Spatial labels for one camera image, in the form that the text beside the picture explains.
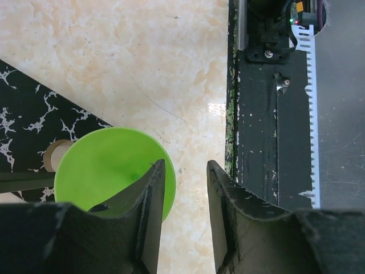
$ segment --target black and white pattern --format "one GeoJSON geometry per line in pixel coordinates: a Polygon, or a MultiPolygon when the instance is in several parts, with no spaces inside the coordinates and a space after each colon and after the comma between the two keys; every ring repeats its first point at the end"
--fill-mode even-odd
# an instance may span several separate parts
{"type": "MultiPolygon", "coordinates": [[[[0,61],[0,172],[47,172],[43,154],[61,139],[77,141],[108,123],[0,61]]],[[[15,193],[54,201],[53,188],[15,193]]]]}

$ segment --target white paint speck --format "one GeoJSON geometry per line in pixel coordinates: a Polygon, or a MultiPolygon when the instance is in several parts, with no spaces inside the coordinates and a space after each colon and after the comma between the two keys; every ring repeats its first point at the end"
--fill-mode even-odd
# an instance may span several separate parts
{"type": "Polygon", "coordinates": [[[104,127],[104,128],[112,127],[112,126],[110,126],[109,124],[101,124],[100,122],[98,122],[98,125],[99,125],[100,127],[104,127]]]}
{"type": "Polygon", "coordinates": [[[40,85],[37,85],[37,87],[35,88],[35,93],[37,93],[39,91],[40,85]]]}

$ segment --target white gear rack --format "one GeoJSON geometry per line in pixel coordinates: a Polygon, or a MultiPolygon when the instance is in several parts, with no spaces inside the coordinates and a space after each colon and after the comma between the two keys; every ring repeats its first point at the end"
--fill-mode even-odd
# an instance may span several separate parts
{"type": "Polygon", "coordinates": [[[314,26],[305,29],[302,26],[292,26],[293,33],[298,40],[297,50],[307,52],[308,86],[310,113],[310,141],[311,141],[311,178],[312,190],[299,193],[311,199],[313,208],[321,207],[321,191],[319,182],[319,148],[318,148],[318,112],[317,112],[317,71],[315,63],[314,26]]]}

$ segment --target screw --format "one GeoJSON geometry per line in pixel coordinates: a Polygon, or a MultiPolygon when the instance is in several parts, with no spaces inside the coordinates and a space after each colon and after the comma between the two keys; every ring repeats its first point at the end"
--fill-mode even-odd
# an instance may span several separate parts
{"type": "Polygon", "coordinates": [[[272,58],[273,56],[274,56],[274,54],[270,50],[265,51],[265,57],[266,58],[272,58]]]}

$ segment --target marble floor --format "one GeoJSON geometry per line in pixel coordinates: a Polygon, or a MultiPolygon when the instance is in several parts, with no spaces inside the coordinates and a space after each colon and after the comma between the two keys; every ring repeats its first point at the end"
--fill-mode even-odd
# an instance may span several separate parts
{"type": "Polygon", "coordinates": [[[214,273],[205,170],[224,165],[227,29],[228,0],[0,1],[0,59],[169,152],[158,273],[214,273]]]}

